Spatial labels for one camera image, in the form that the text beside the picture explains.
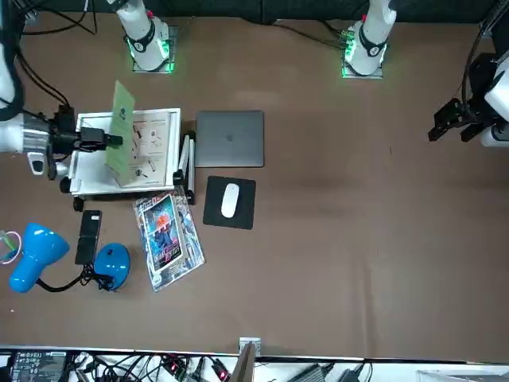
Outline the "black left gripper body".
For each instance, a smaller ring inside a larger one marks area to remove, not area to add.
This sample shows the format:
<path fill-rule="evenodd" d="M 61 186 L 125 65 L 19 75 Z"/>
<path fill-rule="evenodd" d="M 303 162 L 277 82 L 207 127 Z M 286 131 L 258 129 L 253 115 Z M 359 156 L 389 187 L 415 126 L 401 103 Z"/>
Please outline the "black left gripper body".
<path fill-rule="evenodd" d="M 480 53 L 468 65 L 467 80 L 472 94 L 462 102 L 461 126 L 487 123 L 494 118 L 495 112 L 485 101 L 484 96 L 492 85 L 496 68 L 494 53 Z"/>

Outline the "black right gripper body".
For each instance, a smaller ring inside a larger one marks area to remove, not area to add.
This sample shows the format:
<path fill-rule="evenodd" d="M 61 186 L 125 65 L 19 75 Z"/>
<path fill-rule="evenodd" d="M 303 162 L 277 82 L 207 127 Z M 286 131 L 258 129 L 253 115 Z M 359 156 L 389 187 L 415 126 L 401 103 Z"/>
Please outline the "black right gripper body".
<path fill-rule="evenodd" d="M 82 144 L 80 131 L 59 131 L 49 132 L 48 154 L 70 155 L 79 150 Z"/>

